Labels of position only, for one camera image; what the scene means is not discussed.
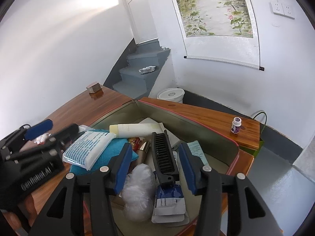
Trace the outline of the red metal storage tin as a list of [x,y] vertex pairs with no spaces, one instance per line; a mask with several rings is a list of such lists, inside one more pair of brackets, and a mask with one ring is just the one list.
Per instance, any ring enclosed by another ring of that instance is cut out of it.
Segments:
[[[138,123],[142,119],[151,118],[184,142],[199,141],[202,150],[210,164],[210,167],[219,173],[232,175],[233,169],[238,162],[239,146],[230,138],[221,135],[207,126],[205,121],[207,109],[189,105],[187,113],[180,112],[181,103],[168,103],[153,99],[145,101],[130,101],[122,106],[106,112],[91,127],[95,129],[108,129],[112,124]],[[113,215],[119,227],[120,235],[190,235],[197,233],[197,217],[201,197],[194,196],[187,188],[184,173],[180,172],[181,186],[184,192],[186,209],[190,222],[178,227],[167,227],[162,224],[146,222],[132,222],[127,220],[123,211],[113,205]]]

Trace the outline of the small purple pill bottle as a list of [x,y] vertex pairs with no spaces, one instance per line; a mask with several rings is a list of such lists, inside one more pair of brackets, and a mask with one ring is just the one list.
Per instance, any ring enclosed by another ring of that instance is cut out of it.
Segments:
[[234,117],[231,126],[231,132],[233,134],[238,134],[240,132],[242,125],[242,119],[240,117]]

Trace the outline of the blue white tissue pack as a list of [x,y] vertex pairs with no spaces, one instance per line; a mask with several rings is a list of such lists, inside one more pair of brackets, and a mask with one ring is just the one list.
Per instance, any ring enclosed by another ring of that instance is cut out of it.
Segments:
[[115,138],[116,134],[106,131],[95,129],[86,131],[67,148],[62,160],[89,171]]

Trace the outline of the white fluffy puff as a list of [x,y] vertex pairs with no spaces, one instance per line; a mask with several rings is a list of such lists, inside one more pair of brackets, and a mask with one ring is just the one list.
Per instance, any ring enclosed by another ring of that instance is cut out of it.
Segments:
[[156,187],[155,175],[147,164],[137,165],[127,175],[121,196],[128,220],[143,222],[151,217]]

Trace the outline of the black folding comb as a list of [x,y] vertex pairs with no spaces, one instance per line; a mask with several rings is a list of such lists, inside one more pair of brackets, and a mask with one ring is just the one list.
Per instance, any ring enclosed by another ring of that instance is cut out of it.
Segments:
[[166,130],[152,133],[152,157],[161,188],[172,188],[179,181],[179,171]]

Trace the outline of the white patterned box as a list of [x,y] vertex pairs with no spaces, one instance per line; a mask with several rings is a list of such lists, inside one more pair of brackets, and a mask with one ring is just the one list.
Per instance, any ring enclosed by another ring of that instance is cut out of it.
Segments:
[[161,133],[164,133],[164,131],[167,132],[168,139],[169,139],[169,142],[170,142],[170,146],[171,146],[172,149],[176,149],[177,146],[179,145],[180,141],[181,141],[175,134],[173,134],[171,131],[166,129],[164,127],[163,123],[158,123],[155,120],[153,120],[152,118],[143,119],[139,123],[140,124],[159,124],[160,129],[157,130],[157,133],[161,134]]

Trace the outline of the brown bottle gold cap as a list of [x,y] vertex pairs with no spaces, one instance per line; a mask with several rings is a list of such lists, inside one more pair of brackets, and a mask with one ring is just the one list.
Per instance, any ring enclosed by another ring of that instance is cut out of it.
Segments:
[[141,142],[139,148],[136,151],[136,154],[138,155],[138,158],[135,160],[136,165],[144,163],[150,146],[151,143],[149,140],[143,140]]

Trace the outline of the blue white sachet pack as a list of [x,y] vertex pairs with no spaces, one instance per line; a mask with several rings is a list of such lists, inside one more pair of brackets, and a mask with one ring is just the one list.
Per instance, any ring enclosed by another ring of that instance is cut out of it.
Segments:
[[165,226],[182,226],[190,222],[179,184],[174,184],[168,189],[157,186],[151,222]]

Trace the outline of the green carton box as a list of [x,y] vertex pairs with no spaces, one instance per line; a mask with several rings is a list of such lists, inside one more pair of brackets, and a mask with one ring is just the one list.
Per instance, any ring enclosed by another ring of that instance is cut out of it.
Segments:
[[197,140],[187,143],[192,155],[197,156],[201,159],[205,166],[209,166],[208,160],[203,152],[199,142]]

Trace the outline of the wall power socket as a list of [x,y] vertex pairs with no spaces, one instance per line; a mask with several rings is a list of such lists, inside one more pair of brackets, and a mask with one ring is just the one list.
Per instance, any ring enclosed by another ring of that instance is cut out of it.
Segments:
[[280,2],[270,2],[270,7],[275,15],[295,19],[295,11],[291,5]]

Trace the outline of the blue towel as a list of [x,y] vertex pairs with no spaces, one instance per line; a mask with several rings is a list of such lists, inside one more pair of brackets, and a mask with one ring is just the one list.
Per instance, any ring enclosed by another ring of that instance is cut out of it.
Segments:
[[100,157],[96,160],[96,162],[89,171],[86,170],[85,168],[76,165],[71,165],[69,172],[74,173],[75,175],[86,175],[92,173],[93,171],[97,171],[102,166],[108,165],[112,157],[118,156],[125,143],[129,144],[129,141],[126,138],[115,138],[102,152]]

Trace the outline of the white cotton ball bag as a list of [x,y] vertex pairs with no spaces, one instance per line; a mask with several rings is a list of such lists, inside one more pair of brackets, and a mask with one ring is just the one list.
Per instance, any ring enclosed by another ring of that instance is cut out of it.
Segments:
[[38,136],[34,140],[34,143],[37,144],[37,145],[44,144],[46,142],[46,140],[49,139],[50,135],[51,135],[50,133],[44,133],[44,134]]

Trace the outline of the card deck stack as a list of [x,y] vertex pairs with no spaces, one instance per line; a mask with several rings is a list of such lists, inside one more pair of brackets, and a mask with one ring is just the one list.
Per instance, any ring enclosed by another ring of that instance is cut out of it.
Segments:
[[101,85],[98,82],[93,82],[86,89],[89,93],[96,93],[101,90]]

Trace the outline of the hanging scroll painting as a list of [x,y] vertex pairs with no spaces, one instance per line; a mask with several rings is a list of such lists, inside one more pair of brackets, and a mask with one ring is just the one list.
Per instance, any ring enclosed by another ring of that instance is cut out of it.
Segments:
[[186,59],[260,69],[260,45],[251,0],[172,0]]

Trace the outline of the foil tray on stairs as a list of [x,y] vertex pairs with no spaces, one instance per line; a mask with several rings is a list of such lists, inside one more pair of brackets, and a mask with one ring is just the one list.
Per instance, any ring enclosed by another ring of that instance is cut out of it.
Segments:
[[156,69],[157,69],[157,66],[155,66],[155,65],[150,65],[150,66],[147,66],[147,67],[140,68],[138,71],[139,71],[139,73],[140,73],[141,75],[144,75],[144,74],[152,73],[152,72],[154,72]]

